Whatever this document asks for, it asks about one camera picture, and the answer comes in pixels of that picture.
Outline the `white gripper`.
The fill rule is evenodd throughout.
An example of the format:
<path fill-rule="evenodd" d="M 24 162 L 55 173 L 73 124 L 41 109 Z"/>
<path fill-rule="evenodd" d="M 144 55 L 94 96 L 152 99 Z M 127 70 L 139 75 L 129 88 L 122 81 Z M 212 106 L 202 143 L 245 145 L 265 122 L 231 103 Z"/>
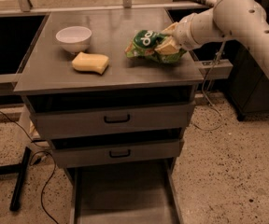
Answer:
<path fill-rule="evenodd" d="M 193 16 L 186 16 L 179 23 L 174 22 L 162 30 L 164 35 L 168 36 L 155 51 L 161 55 L 175 54 L 180 51 L 180 47 L 185 50 L 199 49 L 200 45 L 194 40 L 191 33 L 191 24 Z"/>

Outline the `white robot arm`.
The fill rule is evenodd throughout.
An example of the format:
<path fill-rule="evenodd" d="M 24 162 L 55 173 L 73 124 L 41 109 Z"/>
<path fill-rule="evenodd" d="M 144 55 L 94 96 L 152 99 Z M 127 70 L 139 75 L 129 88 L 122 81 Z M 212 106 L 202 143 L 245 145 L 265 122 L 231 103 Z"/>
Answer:
<path fill-rule="evenodd" d="M 236 40 L 252 55 L 269 79 L 269 24 L 266 12 L 254 0 L 193 0 L 208 10 L 181 19 L 163 30 L 185 50 L 210 42 Z"/>

